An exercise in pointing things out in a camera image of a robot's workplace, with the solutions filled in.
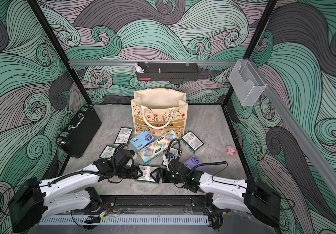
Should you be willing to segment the green white tissue pack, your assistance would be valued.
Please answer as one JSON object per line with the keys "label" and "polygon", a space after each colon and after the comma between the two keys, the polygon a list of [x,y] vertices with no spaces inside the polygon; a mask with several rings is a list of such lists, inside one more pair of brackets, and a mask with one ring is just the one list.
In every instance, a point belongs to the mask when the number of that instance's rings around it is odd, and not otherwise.
{"label": "green white tissue pack", "polygon": [[154,171],[156,168],[158,168],[158,167],[155,167],[155,166],[147,166],[147,165],[143,165],[143,170],[144,170],[144,176],[145,176],[145,179],[144,180],[136,180],[136,181],[138,181],[138,182],[150,182],[150,183],[152,183],[151,181],[150,181],[150,173],[152,172],[152,171]]}

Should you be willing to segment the purple tissue pack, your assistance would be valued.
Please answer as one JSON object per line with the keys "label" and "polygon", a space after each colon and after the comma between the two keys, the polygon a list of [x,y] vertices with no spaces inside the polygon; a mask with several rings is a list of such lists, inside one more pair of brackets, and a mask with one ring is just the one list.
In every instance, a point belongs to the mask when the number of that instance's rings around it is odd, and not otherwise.
{"label": "purple tissue pack", "polygon": [[[190,171],[192,170],[195,166],[201,165],[202,163],[199,161],[199,159],[195,156],[192,156],[189,158],[185,163],[184,166]],[[197,167],[195,170],[203,171],[207,173],[207,170],[204,166]]]}

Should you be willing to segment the floral canvas tote bag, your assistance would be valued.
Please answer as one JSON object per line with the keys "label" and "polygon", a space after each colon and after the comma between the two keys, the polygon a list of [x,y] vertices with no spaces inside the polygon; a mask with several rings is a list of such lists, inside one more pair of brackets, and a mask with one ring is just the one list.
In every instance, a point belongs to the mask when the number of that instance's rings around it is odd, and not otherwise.
{"label": "floral canvas tote bag", "polygon": [[143,130],[153,136],[173,131],[181,137],[185,133],[188,103],[186,93],[173,89],[145,89],[134,91],[130,101],[134,133]]}

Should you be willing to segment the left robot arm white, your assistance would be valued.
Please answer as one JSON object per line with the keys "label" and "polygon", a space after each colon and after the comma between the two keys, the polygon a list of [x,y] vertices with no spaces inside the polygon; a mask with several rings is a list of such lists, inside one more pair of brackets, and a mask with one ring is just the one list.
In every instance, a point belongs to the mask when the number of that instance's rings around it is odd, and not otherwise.
{"label": "left robot arm white", "polygon": [[117,176],[137,179],[143,175],[138,165],[119,166],[111,160],[99,159],[78,171],[23,183],[8,203],[12,230],[26,231],[41,219],[71,210],[94,211],[100,206],[100,196],[92,185]]}

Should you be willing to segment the blue dog tissue pack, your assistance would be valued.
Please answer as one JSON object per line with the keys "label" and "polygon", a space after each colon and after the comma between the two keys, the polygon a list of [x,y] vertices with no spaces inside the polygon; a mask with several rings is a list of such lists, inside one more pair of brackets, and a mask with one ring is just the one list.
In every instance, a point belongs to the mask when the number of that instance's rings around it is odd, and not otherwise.
{"label": "blue dog tissue pack", "polygon": [[150,134],[147,130],[142,130],[139,134],[130,140],[130,143],[140,151],[150,143],[154,141],[154,136]]}

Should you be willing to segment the elephant print tissue pack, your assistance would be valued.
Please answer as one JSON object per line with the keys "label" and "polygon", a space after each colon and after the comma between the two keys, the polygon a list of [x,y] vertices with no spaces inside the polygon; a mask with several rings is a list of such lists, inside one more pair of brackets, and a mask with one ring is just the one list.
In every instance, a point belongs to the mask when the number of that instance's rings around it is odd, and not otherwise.
{"label": "elephant print tissue pack", "polygon": [[145,146],[139,151],[139,155],[144,163],[150,163],[155,158],[166,153],[170,142],[179,138],[173,130],[165,133],[162,136],[157,137],[155,141]]}

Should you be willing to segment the black briefcase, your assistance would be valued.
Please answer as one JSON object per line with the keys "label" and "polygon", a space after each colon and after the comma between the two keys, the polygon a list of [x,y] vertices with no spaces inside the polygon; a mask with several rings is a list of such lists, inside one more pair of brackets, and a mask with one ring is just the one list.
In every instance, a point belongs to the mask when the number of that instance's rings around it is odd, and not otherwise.
{"label": "black briefcase", "polygon": [[85,104],[60,132],[55,143],[69,156],[79,159],[101,125],[94,106]]}

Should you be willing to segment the pink toy figure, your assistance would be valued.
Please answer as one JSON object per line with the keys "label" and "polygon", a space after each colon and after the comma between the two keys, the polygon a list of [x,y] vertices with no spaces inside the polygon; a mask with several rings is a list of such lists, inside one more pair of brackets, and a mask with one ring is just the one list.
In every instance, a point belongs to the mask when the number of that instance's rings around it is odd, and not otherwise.
{"label": "pink toy figure", "polygon": [[226,153],[227,153],[228,155],[234,156],[234,155],[236,155],[236,154],[238,153],[238,151],[237,151],[237,149],[234,148],[233,146],[228,145],[228,146],[226,147]]}

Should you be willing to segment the white rabbit figurine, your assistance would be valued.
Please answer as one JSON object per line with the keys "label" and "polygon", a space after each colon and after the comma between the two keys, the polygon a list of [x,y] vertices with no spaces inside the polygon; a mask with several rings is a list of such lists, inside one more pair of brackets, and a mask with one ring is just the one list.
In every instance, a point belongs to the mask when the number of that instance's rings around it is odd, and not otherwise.
{"label": "white rabbit figurine", "polygon": [[138,65],[138,63],[134,64],[135,70],[137,73],[144,73],[144,69]]}

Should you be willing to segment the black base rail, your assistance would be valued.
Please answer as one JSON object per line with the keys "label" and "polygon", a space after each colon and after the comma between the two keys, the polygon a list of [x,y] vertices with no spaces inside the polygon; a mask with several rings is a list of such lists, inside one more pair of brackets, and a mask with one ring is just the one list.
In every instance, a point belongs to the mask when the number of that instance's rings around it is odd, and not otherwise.
{"label": "black base rail", "polygon": [[221,213],[222,210],[210,203],[208,196],[168,195],[168,196],[100,196],[101,201],[111,211],[121,208],[184,208],[195,213]]}

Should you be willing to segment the black wall shelf tray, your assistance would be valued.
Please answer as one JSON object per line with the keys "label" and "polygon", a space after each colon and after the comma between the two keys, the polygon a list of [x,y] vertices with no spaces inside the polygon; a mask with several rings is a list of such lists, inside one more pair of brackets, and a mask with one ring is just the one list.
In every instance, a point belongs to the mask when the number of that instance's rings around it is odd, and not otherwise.
{"label": "black wall shelf tray", "polygon": [[199,77],[199,67],[196,63],[150,63],[147,67],[144,63],[138,63],[144,69],[144,73],[137,73],[140,81],[196,81]]}

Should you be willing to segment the black corner frame post left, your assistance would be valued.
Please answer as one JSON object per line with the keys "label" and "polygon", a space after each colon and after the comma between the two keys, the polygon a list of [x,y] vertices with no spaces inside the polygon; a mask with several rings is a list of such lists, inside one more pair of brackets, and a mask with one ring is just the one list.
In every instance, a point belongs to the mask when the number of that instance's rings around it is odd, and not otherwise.
{"label": "black corner frame post left", "polygon": [[27,0],[27,3],[29,4],[30,8],[32,9],[34,15],[36,16],[36,18],[39,21],[40,25],[42,26],[43,30],[47,34],[47,37],[49,38],[50,42],[52,43],[55,51],[57,52],[59,58],[63,62],[66,70],[68,71],[70,77],[72,78],[72,80],[76,84],[77,88],[79,89],[79,91],[82,94],[83,98],[85,99],[86,103],[87,104],[92,104],[92,101],[91,101],[89,95],[87,94],[84,86],[82,85],[82,82],[81,82],[76,70],[73,69],[69,65],[69,59],[68,59],[66,53],[64,52],[63,48],[61,47],[58,39],[56,38],[56,36],[54,34],[54,31],[52,30],[47,18],[45,17],[42,9],[40,8],[38,2],[33,1],[33,0]]}

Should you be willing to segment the black corner frame post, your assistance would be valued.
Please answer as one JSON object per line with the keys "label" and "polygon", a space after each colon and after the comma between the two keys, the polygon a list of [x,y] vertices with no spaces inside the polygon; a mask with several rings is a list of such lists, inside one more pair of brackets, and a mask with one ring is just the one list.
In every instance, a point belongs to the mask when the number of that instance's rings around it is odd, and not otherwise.
{"label": "black corner frame post", "polygon": [[63,62],[66,70],[68,71],[70,77],[72,78],[72,80],[76,84],[77,88],[79,89],[79,91],[82,94],[83,98],[85,99],[86,103],[87,104],[92,104],[92,101],[91,101],[89,95],[87,94],[84,86],[82,85],[82,82],[81,82],[76,70],[73,69],[69,65],[69,59],[68,59],[66,53],[64,52],[63,48],[61,47],[58,39],[56,38],[56,36],[54,34],[54,31],[52,30],[47,18],[45,17],[42,9],[40,8],[38,2],[33,1],[33,0],[27,0],[27,3],[29,4],[30,8],[32,9],[34,15],[36,16],[36,18],[39,21],[40,25],[42,26],[43,30],[47,34],[47,37],[49,38],[50,42],[52,43],[55,51],[57,52],[59,58]]}
{"label": "black corner frame post", "polygon": [[[251,56],[254,52],[254,50],[256,49],[256,46],[259,42],[259,40],[261,39],[261,36],[265,30],[265,27],[267,26],[267,23],[273,13],[273,10],[275,9],[275,6],[277,4],[277,1],[268,1],[266,4],[266,7],[264,9],[264,12],[256,26],[256,31],[251,39],[251,42],[245,52],[245,55],[243,57],[243,59],[248,59],[251,61]],[[233,94],[236,94],[232,85],[223,101],[223,106],[226,107],[229,105],[230,102],[230,98]]]}

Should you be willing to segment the aluminium wall rail back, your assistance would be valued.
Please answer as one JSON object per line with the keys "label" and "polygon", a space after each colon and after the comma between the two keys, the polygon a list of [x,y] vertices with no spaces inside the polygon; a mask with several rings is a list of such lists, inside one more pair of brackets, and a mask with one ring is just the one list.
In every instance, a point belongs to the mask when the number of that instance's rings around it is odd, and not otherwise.
{"label": "aluminium wall rail back", "polygon": [[133,66],[135,63],[144,63],[147,67],[150,63],[196,63],[198,66],[234,66],[237,60],[223,61],[223,60],[117,60],[117,59],[76,59],[69,60],[70,66]]}

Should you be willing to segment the clear acrylic wall box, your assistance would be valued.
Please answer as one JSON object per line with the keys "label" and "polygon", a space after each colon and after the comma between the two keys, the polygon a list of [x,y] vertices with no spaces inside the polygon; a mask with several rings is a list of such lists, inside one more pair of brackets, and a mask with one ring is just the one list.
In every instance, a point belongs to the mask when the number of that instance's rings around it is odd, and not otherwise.
{"label": "clear acrylic wall box", "polygon": [[253,106],[266,89],[257,65],[248,59],[239,59],[229,76],[229,81],[241,106]]}

